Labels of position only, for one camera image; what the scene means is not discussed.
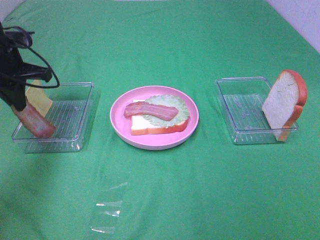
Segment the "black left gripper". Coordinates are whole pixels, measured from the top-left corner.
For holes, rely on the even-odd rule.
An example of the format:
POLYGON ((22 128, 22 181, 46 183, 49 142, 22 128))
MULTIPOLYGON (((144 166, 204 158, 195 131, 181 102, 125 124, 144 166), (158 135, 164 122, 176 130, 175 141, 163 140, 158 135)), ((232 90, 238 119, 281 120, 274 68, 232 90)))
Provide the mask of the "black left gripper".
POLYGON ((53 77, 49 63, 32 49, 33 34, 33 31, 26 31, 19 26, 0 27, 0 97, 19 112, 27 105, 25 87, 35 86, 27 83, 27 80, 49 82, 53 77), (34 53, 46 67, 24 62, 19 49, 34 53))

